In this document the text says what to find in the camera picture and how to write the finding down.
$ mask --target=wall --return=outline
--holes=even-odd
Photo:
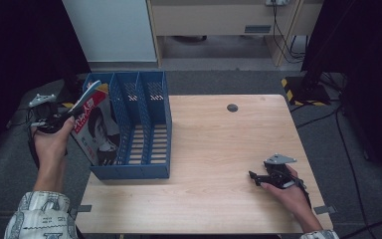
[[[63,0],[89,62],[156,62],[145,0]]]

